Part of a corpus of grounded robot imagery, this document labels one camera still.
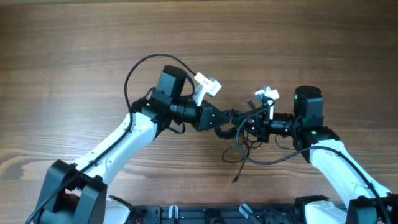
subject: wooden table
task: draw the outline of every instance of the wooden table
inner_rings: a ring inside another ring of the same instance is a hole
[[[211,103],[248,110],[259,86],[278,89],[278,112],[294,90],[322,90],[325,125],[382,185],[398,191],[398,13],[393,3],[139,2],[0,8],[0,223],[22,223],[47,168],[70,162],[127,113],[123,83],[143,56],[178,56],[223,88]],[[143,63],[131,100],[156,86],[167,58]],[[291,141],[281,140],[289,146]],[[233,141],[213,131],[164,131],[121,171],[109,194],[133,205],[293,202],[339,197],[301,156],[264,167],[221,161]],[[285,156],[273,141],[252,153]]]

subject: black cable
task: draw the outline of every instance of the black cable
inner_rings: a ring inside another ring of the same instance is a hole
[[[177,62],[179,62],[182,66],[184,66],[190,73],[192,73],[193,76],[196,75],[196,73],[195,73],[190,67],[188,67],[188,65],[186,65],[186,64],[183,63],[180,59],[178,59],[177,57],[174,57],[173,55],[159,53],[159,54],[152,54],[152,55],[148,55],[148,56],[144,57],[143,59],[141,59],[140,61],[138,61],[138,62],[135,64],[135,66],[133,66],[133,67],[131,68],[129,74],[128,74],[127,77],[126,77],[126,81],[124,82],[124,98],[126,99],[126,104],[127,104],[127,107],[129,108],[129,110],[131,109],[131,107],[130,107],[129,97],[128,97],[128,95],[127,95],[127,83],[129,82],[129,79],[130,79],[130,76],[131,76],[132,72],[133,72],[133,71],[138,67],[138,65],[140,65],[143,61],[145,61],[145,60],[147,60],[147,59],[149,59],[149,58],[158,57],[158,56],[163,56],[163,57],[172,58],[172,59],[176,60]],[[190,76],[188,76],[188,75],[187,75],[187,80],[191,83],[191,86],[192,86],[192,94],[191,94],[191,95],[188,95],[188,97],[189,97],[189,98],[192,98],[192,97],[193,97],[193,94],[194,94],[194,92],[195,92],[195,84],[194,84],[192,78],[191,78]]]
[[[243,125],[245,124],[245,122],[246,122],[248,119],[252,118],[253,116],[255,116],[255,115],[259,114],[259,113],[264,112],[265,110],[268,110],[269,107],[273,106],[274,104],[275,104],[275,101],[273,100],[273,102],[272,102],[267,108],[261,109],[261,110],[255,112],[255,113],[249,115],[249,116],[248,116],[246,119],[244,119],[243,122],[239,125],[239,128],[238,128],[237,132],[240,132],[241,128],[243,127]],[[298,155],[298,154],[301,154],[301,153],[303,153],[303,152],[310,151],[310,150],[312,150],[312,149],[324,149],[324,150],[327,150],[327,151],[334,152],[335,154],[337,154],[338,156],[340,156],[341,158],[343,158],[343,159],[344,159],[344,160],[357,172],[357,174],[362,178],[362,180],[363,180],[363,181],[365,182],[365,184],[368,186],[368,189],[370,189],[371,192],[373,193],[373,195],[374,195],[374,197],[375,197],[375,199],[376,199],[376,203],[377,203],[377,205],[378,205],[380,211],[382,212],[382,214],[383,214],[383,216],[384,216],[384,218],[385,218],[385,223],[386,223],[386,224],[391,224],[390,218],[389,218],[389,216],[388,216],[388,212],[387,212],[386,208],[384,207],[383,203],[381,202],[381,199],[380,199],[379,194],[378,194],[378,193],[376,192],[376,190],[374,189],[373,184],[370,183],[370,182],[367,180],[367,178],[365,178],[365,176],[363,175],[363,173],[356,167],[356,165],[355,165],[351,160],[349,160],[349,159],[348,159],[342,152],[340,152],[340,151],[337,151],[337,150],[335,150],[335,149],[332,149],[332,148],[330,148],[330,147],[325,147],[325,146],[312,146],[312,147],[308,147],[308,148],[306,148],[306,149],[301,149],[301,150],[299,150],[299,151],[297,151],[297,152],[293,152],[293,153],[291,153],[290,155],[285,156],[285,157],[283,157],[283,158],[281,158],[281,159],[277,159],[277,160],[275,160],[275,161],[271,161],[271,162],[259,162],[259,161],[255,161],[255,160],[253,160],[253,159],[248,158],[248,156],[246,156],[246,155],[243,153],[243,150],[241,149],[241,147],[240,147],[240,145],[239,145],[239,138],[236,138],[236,147],[238,148],[239,153],[242,155],[242,157],[245,158],[245,160],[247,160],[247,161],[249,161],[249,162],[252,162],[252,163],[254,163],[254,164],[263,165],[263,166],[274,165],[274,164],[277,164],[277,163],[286,161],[287,159],[290,159],[290,158],[292,158],[292,157],[294,157],[294,156],[296,156],[296,155]]]
[[[190,68],[188,67],[188,65],[186,65],[185,63],[183,63],[180,59],[178,59],[177,57],[174,57],[173,55],[169,55],[169,54],[152,54],[152,55],[148,55],[146,57],[144,57],[143,59],[141,59],[140,61],[138,61],[135,66],[133,66],[129,72],[129,74],[126,77],[126,80],[124,81],[124,99],[126,100],[126,104],[127,104],[127,108],[129,110],[129,114],[130,114],[130,123],[128,125],[128,127],[125,129],[125,131],[123,132],[123,134],[112,144],[110,145],[110,147],[108,147],[107,149],[105,149],[99,156],[97,156],[94,160],[92,160],[87,166],[85,166],[84,168],[82,168],[82,170],[80,170],[77,174],[75,174],[73,177],[69,178],[66,180],[65,183],[63,183],[60,187],[58,187],[57,189],[55,189],[50,196],[48,196],[33,212],[32,214],[30,214],[29,218],[26,220],[25,224],[29,224],[34,217],[41,211],[41,209],[43,209],[45,207],[46,204],[48,204],[49,201],[51,201],[51,199],[56,196],[57,194],[59,194],[61,191],[65,190],[66,187],[68,187],[68,185],[70,185],[73,181],[75,181],[79,176],[81,176],[84,172],[86,172],[89,168],[91,168],[93,165],[97,164],[97,162],[103,157],[105,156],[110,150],[112,150],[117,144],[120,143],[120,141],[122,141],[122,139],[124,137],[126,137],[126,135],[128,134],[129,130],[131,130],[131,126],[132,126],[132,109],[131,109],[131,105],[129,102],[129,97],[127,95],[127,84],[128,81],[130,79],[130,76],[132,74],[132,72],[137,68],[137,66],[139,64],[141,64],[143,61],[147,60],[148,58],[152,58],[152,57],[156,57],[156,56],[164,56],[164,57],[169,57],[172,58],[174,60],[176,60],[177,62],[179,62],[181,65],[183,65],[189,72],[191,72],[193,75],[196,75],[196,73]],[[195,92],[195,84],[193,83],[193,80],[190,76],[187,76],[188,81],[191,83],[191,86],[193,88],[192,94],[188,95],[187,97],[192,98],[194,92]],[[147,94],[144,96],[144,98],[146,98],[149,93],[154,90],[155,87],[152,87]]]
[[[259,147],[261,146],[261,144],[262,144],[262,142],[260,142],[260,141],[252,141],[252,140],[250,140],[250,139],[249,139],[249,133],[248,133],[248,132],[246,132],[246,137],[245,137],[244,134],[242,134],[242,133],[240,134],[240,136],[241,136],[242,139],[243,139],[243,144],[241,144],[241,146],[245,144],[245,145],[246,145],[246,149],[248,149],[247,152],[246,152],[246,156],[249,156],[249,155],[250,155],[250,150],[251,150],[251,149],[257,149],[257,148],[259,148]],[[227,149],[223,152],[223,154],[222,154],[222,156],[221,156],[221,159],[222,159],[224,162],[231,163],[231,164],[233,164],[233,163],[238,163],[238,162],[242,162],[241,167],[239,168],[238,174],[236,174],[235,178],[234,178],[233,181],[232,181],[233,184],[236,184],[237,181],[238,181],[238,179],[239,179],[240,176],[241,176],[243,167],[244,167],[244,165],[245,165],[245,160],[244,160],[244,158],[242,158],[242,159],[237,160],[237,161],[228,161],[228,160],[226,160],[226,159],[224,158],[224,157],[225,157],[225,154],[226,154],[229,150],[234,149],[234,148],[236,148],[236,146],[232,146],[232,147],[227,148]]]
[[[176,134],[183,134],[184,132],[185,132],[185,124],[184,123],[181,123],[182,124],[182,131],[177,131],[176,129],[174,129],[174,128],[172,128],[172,127],[167,127],[167,129],[169,129],[170,131],[172,131],[172,132],[174,132],[174,133],[176,133]]]
[[[295,148],[288,148],[288,147],[282,147],[279,145],[278,140],[276,139],[277,136],[280,136],[280,134],[276,134],[275,135],[275,143],[277,144],[278,147],[280,147],[281,149],[289,149],[289,150],[295,150]]]
[[[239,126],[239,128],[237,129],[236,132],[237,132],[237,133],[241,133],[241,128],[242,128],[243,124],[244,124],[249,118],[251,118],[251,117],[253,117],[254,115],[259,114],[259,113],[261,113],[261,112],[263,112],[263,111],[265,111],[265,110],[268,110],[268,109],[269,109],[269,107],[266,107],[266,108],[264,108],[264,109],[259,110],[259,111],[256,112],[256,113],[253,113],[252,115],[249,115],[249,116],[241,123],[241,125]],[[248,133],[248,132],[246,132],[246,133],[247,133],[246,138],[244,137],[244,134],[242,134],[242,133],[240,134],[240,135],[243,137],[243,141],[244,141],[244,143],[245,143],[245,145],[246,145],[246,148],[248,149],[246,155],[243,156],[243,158],[240,159],[240,160],[238,160],[238,161],[229,162],[229,163],[236,163],[236,162],[241,162],[241,161],[242,161],[242,165],[241,165],[241,167],[239,168],[239,172],[238,172],[238,174],[235,176],[235,178],[233,179],[233,184],[236,184],[236,183],[237,183],[237,181],[238,181],[238,179],[239,179],[239,177],[240,177],[240,175],[241,175],[241,173],[242,173],[244,164],[246,163],[246,158],[249,158],[250,149],[252,148],[252,146],[253,146],[255,143],[258,142],[258,141],[249,140],[249,133]],[[238,148],[238,149],[239,149],[239,152],[242,154],[242,149],[241,149],[240,144],[239,144],[239,135],[236,135],[235,139],[236,139],[236,141],[237,141],[237,143],[238,143],[238,145],[236,145],[235,147]],[[225,153],[226,153],[228,150],[230,150],[230,149],[231,149],[231,148],[225,150],[224,153],[223,153],[223,155],[221,156],[221,158],[222,158],[222,160],[223,160],[224,162],[228,162],[228,161],[226,161],[226,160],[224,159],[224,155],[225,155]]]

